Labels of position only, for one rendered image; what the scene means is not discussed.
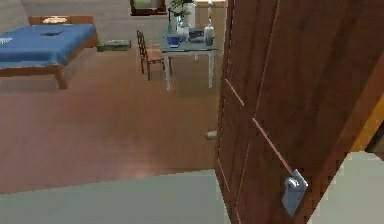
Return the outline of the grey white-legged desk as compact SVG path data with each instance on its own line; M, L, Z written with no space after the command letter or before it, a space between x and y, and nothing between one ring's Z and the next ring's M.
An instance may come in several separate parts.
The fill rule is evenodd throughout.
M173 37L178 38L176 34L169 34L167 31L160 34L160 52L162 53L164 59L166 90L169 91L171 88L170 60L173 57L189 55L208 56L208 87L211 88L213 86L215 54L218 52L218 48L215 45L207 46L205 43L191 43L190 41L177 41L177 44L172 47L168 43L168 40Z

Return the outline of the brown wooden chair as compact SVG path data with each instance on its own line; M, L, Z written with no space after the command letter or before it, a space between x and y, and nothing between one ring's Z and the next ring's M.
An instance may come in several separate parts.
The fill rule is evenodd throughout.
M144 33L140 30L136 31L137 42L139 48L139 57L141 72L147 74L147 80L151 80L151 66L154 64L160 64L162 69L165 69L164 58L159 49L148 48L145 42Z

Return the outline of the blue bowl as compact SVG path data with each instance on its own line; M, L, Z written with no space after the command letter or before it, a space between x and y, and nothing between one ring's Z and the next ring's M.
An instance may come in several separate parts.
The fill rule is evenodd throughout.
M171 48L176 48L180 45L182 38L180 36L167 36L166 41Z

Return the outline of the white bottle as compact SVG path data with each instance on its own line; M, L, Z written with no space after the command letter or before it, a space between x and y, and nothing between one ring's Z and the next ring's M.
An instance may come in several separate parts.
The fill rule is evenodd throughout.
M214 44L214 27L212 26L212 19L209 18L208 24L204 27L204 40L207 46L212 46Z

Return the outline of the green house plant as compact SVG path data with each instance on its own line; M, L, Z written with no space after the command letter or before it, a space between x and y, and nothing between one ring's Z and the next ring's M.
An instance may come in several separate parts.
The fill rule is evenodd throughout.
M176 33L182 37L183 41L189 38L189 16L191 11L189 6L193 5L195 0L171 0L168 11L176 18Z

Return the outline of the green flat box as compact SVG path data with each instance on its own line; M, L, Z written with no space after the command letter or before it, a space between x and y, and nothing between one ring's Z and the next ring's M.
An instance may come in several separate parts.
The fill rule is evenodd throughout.
M97 51L127 51L131 46L130 40L104 40L97 45Z

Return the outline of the brown wooden room door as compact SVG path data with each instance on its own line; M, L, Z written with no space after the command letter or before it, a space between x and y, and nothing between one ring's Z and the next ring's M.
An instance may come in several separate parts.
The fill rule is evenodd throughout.
M384 0L227 0L215 172L231 224L308 224L384 94ZM282 204L297 169L309 186Z

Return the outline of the dark framed window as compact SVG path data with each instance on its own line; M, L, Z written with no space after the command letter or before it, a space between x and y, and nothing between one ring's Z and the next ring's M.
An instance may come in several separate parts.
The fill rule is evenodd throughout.
M132 16L166 15L165 0L129 0Z

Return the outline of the pale pillow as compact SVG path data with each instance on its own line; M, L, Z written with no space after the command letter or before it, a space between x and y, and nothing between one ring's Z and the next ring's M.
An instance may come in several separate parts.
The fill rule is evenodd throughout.
M65 17L47 17L43 20L43 24L65 24L67 21Z

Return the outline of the blue covered wooden bed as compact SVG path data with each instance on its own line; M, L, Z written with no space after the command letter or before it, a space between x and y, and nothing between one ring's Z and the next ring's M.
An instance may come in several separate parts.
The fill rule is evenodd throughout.
M65 24L43 24L65 17ZM31 16L29 24L0 34L0 77L53 75L66 89L64 68L85 48L99 43L94 17L89 15ZM63 31L58 36L41 33Z

